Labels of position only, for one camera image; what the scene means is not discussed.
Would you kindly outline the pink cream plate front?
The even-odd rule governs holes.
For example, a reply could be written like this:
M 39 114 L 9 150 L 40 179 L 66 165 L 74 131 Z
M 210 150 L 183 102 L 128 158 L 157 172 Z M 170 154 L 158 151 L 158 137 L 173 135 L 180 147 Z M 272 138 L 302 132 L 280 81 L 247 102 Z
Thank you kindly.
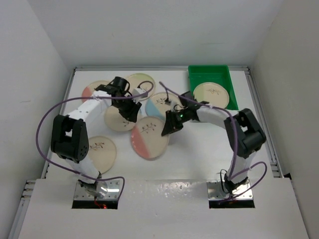
M 164 121 L 147 116 L 137 121 L 131 131 L 131 145 L 140 157 L 155 160 L 165 153 L 169 135 L 162 136 Z

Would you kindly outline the pink cream plate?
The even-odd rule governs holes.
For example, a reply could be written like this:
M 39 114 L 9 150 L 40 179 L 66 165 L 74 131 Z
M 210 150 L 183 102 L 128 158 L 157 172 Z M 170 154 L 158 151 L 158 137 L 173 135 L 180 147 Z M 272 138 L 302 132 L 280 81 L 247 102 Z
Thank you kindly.
M 140 157 L 155 160 L 165 153 L 169 135 L 162 136 L 164 121 L 147 116 L 137 121 L 131 131 L 131 145 Z
M 100 80 L 100 81 L 95 81 L 95 82 L 91 83 L 90 85 L 88 85 L 87 87 L 84 88 L 84 90 L 82 92 L 82 97 L 92 96 L 93 92 L 95 91 L 95 89 L 98 86 L 107 85 L 109 83 L 110 83 L 110 81 L 106 81 L 106 80 Z

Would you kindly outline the pale green cream plate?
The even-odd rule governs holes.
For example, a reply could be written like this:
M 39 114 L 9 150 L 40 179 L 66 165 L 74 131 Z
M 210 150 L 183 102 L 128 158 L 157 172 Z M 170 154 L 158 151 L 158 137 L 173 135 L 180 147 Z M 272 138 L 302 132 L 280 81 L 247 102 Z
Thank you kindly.
M 209 105 L 226 108 L 229 103 L 229 94 L 224 87 L 217 83 L 202 83 L 195 87 L 194 98 L 198 102 L 206 101 Z

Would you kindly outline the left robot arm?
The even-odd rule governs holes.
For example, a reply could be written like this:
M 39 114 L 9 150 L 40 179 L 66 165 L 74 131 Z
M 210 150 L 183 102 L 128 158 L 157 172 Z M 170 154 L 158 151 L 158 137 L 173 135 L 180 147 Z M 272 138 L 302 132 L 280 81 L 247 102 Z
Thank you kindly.
M 77 109 L 66 115 L 57 115 L 53 121 L 51 151 L 66 160 L 77 171 L 80 186 L 95 198 L 103 198 L 107 184 L 102 181 L 100 171 L 89 158 L 87 125 L 97 116 L 113 106 L 130 122 L 136 122 L 142 106 L 140 100 L 148 93 L 140 86 L 130 90 L 130 83 L 115 77 L 109 84 L 100 84 L 92 95 Z

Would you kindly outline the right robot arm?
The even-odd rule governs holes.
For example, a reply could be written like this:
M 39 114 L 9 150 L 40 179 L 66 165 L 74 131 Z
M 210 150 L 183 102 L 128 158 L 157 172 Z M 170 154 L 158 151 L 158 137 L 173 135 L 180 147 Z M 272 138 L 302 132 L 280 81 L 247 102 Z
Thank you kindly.
M 267 164 L 263 161 L 252 163 L 256 153 L 266 142 L 266 135 L 255 115 L 248 108 L 238 112 L 210 106 L 208 102 L 198 102 L 190 92 L 179 95 L 181 110 L 171 109 L 165 113 L 165 124 L 162 136 L 183 129 L 183 124 L 190 120 L 206 122 L 224 129 L 229 145 L 233 151 L 230 167 L 220 176 L 221 189 L 228 195 L 228 200 L 237 198 L 233 192 L 248 181 L 248 172 L 258 165 Z

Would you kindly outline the green plastic bin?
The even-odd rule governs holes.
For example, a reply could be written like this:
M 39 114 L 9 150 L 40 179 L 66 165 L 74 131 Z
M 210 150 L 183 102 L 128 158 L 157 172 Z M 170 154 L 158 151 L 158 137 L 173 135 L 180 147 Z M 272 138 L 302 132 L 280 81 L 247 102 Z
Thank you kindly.
M 189 89 L 193 94 L 196 86 L 202 83 L 217 83 L 224 87 L 229 94 L 226 109 L 237 110 L 238 104 L 229 72 L 226 65 L 190 65 L 188 67 Z

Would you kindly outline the blue cream plate centre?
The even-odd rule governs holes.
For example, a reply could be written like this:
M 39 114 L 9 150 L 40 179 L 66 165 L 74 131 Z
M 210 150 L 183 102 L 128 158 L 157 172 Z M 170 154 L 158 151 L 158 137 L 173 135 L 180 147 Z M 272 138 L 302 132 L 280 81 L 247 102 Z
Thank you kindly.
M 113 106 L 106 109 L 104 113 L 104 122 L 108 128 L 117 132 L 131 131 L 136 124 L 135 122 L 128 121 L 122 117 L 119 110 Z

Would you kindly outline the blue cream plate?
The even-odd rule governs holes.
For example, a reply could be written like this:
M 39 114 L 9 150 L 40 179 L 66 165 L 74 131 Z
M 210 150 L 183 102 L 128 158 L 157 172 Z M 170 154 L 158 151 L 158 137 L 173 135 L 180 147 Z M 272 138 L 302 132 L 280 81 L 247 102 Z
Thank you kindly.
M 165 112 L 169 110 L 181 110 L 182 104 L 179 98 L 171 93 L 168 93 L 168 99 L 170 104 L 166 103 L 167 94 L 166 92 L 156 93 L 151 96 L 145 106 L 146 114 L 165 120 Z
M 104 122 L 108 128 L 117 132 L 131 131 L 136 124 L 135 122 L 128 121 L 122 117 L 119 110 L 113 106 L 106 109 L 104 113 Z

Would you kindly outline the blue cream plate right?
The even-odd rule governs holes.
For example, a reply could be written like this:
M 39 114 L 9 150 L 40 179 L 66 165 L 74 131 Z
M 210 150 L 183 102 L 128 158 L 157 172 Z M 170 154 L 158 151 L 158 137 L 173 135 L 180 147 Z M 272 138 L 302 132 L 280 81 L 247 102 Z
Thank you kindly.
M 166 92 L 156 93 L 151 96 L 145 106 L 146 114 L 165 120 L 165 112 L 169 110 L 181 110 L 182 104 L 179 98 L 171 93 L 168 93 L 168 99 L 170 104 L 166 103 L 167 94 Z

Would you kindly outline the green cream plate rear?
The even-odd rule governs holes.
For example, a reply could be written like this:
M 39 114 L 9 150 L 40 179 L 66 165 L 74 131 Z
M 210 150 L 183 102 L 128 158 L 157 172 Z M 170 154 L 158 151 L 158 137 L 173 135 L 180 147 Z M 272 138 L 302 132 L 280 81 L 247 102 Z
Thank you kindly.
M 151 85 L 151 83 L 145 83 L 145 81 L 150 81 L 153 83 L 153 89 L 148 93 L 148 96 L 146 98 L 141 99 L 141 101 L 147 100 L 155 92 L 156 83 L 155 83 L 154 79 L 148 74 L 135 73 L 135 74 L 129 75 L 126 78 L 126 80 L 130 83 L 130 89 L 129 89 L 130 93 L 132 93 L 133 89 L 137 88 L 138 86 L 140 86 L 145 91 L 148 91 L 152 85 Z

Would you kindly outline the yellow cream plate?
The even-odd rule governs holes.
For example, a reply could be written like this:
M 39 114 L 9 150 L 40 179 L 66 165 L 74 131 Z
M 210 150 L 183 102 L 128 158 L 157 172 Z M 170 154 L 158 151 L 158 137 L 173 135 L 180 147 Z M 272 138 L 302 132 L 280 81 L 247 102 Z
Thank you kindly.
M 108 137 L 94 136 L 89 138 L 88 155 L 96 169 L 104 174 L 113 167 L 117 157 L 117 148 Z

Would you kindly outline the pink cream plate rear left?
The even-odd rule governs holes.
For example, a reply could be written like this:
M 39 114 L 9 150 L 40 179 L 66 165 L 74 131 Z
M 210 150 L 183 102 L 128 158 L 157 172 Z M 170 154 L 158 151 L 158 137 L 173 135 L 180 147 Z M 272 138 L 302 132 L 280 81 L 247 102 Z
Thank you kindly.
M 100 80 L 100 81 L 95 81 L 95 82 L 91 83 L 90 85 L 88 85 L 87 87 L 84 88 L 84 90 L 82 92 L 82 97 L 92 96 L 93 92 L 95 91 L 95 89 L 98 86 L 107 85 L 109 83 L 110 83 L 110 81 L 106 81 L 106 80 Z

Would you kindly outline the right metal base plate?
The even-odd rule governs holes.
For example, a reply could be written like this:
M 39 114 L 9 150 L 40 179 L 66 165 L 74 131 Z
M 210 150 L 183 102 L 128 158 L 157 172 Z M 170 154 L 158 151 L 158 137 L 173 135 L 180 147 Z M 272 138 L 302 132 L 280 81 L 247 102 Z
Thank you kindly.
M 224 189 L 225 192 L 222 190 L 222 183 L 220 180 L 206 181 L 206 186 L 209 201 L 221 201 L 228 199 L 229 197 L 236 197 L 235 200 L 240 201 L 253 200 L 250 180 L 234 189 L 231 194 L 226 193 L 226 189 Z

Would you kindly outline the metal base plate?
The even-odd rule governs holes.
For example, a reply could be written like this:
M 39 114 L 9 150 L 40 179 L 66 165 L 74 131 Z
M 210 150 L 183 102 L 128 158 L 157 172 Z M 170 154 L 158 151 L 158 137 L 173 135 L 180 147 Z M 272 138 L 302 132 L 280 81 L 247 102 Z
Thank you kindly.
M 87 184 L 78 180 L 75 192 L 75 200 L 117 200 L 120 195 L 120 181 L 109 180 L 97 182 L 95 184 Z
M 234 189 L 231 194 L 226 193 L 226 189 L 224 189 L 225 192 L 222 190 L 222 183 L 220 180 L 206 181 L 206 186 L 209 201 L 221 201 L 228 199 L 229 197 L 236 197 L 235 200 L 240 201 L 253 200 L 250 180 Z

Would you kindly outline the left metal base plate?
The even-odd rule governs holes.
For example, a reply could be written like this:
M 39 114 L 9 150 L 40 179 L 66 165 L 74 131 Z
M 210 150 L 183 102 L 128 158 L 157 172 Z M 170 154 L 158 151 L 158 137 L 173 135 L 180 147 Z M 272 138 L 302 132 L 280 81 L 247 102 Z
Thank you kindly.
M 109 180 L 97 182 L 95 184 L 87 184 L 78 180 L 75 192 L 75 200 L 117 200 L 120 195 L 120 181 Z

